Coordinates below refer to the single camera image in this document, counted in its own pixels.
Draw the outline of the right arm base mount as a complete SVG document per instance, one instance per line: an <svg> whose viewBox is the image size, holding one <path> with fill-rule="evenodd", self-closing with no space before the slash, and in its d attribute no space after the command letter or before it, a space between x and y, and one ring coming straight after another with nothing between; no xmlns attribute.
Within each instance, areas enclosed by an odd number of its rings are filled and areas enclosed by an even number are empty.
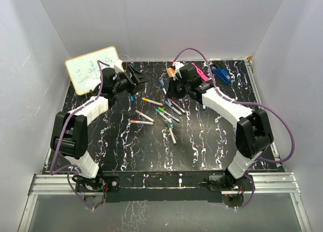
<svg viewBox="0 0 323 232"><path fill-rule="evenodd" d="M212 192L234 192L241 193L252 191L254 186L252 182L246 178L241 177L239 179L235 179L230 175L210 175L203 180L206 183L206 186Z"/></svg>

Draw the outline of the light blue cap marker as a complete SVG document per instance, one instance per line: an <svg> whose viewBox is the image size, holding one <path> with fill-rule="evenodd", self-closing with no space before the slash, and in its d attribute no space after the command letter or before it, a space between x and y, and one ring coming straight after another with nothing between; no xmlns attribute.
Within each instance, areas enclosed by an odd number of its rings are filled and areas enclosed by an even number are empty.
<svg viewBox="0 0 323 232"><path fill-rule="evenodd" d="M163 83L161 80L159 81L159 83L160 83L160 86L161 86L161 88L162 88L162 90L163 90L164 94L166 95L167 91L166 91L166 89L165 89L164 83Z"/></svg>

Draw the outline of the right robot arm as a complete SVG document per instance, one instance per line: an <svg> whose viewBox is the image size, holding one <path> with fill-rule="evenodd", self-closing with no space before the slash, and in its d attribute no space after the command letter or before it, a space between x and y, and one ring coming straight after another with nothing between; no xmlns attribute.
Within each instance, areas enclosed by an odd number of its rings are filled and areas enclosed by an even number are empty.
<svg viewBox="0 0 323 232"><path fill-rule="evenodd" d="M167 98L190 96L220 114L235 128L237 152L225 170L222 183L231 190L238 189L248 168L274 141L266 111L238 104L220 91L214 77L202 77L193 64L172 62L171 69L174 74L169 78Z"/></svg>

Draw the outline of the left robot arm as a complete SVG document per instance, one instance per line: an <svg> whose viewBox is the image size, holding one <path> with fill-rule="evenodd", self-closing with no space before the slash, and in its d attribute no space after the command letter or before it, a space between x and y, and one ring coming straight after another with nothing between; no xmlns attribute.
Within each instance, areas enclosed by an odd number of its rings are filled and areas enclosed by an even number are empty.
<svg viewBox="0 0 323 232"><path fill-rule="evenodd" d="M129 66L127 71L117 73L107 67L100 71L100 83L90 91L91 98L69 112L58 112L52 130L50 148L54 157L50 174L73 167L76 174L87 179L86 184L93 191L103 188L104 178L99 166L88 153L88 125L109 109L115 101L115 95L121 92L136 94L150 78Z"/></svg>

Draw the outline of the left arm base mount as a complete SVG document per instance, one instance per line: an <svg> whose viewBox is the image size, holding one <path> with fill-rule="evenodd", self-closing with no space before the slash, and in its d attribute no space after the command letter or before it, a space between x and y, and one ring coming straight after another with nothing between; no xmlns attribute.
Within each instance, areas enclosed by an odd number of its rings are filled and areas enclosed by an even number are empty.
<svg viewBox="0 0 323 232"><path fill-rule="evenodd" d="M99 175L96 178L84 178L73 175L72 181L76 183L78 192L103 192L116 193L120 190L120 178L118 176Z"/></svg>

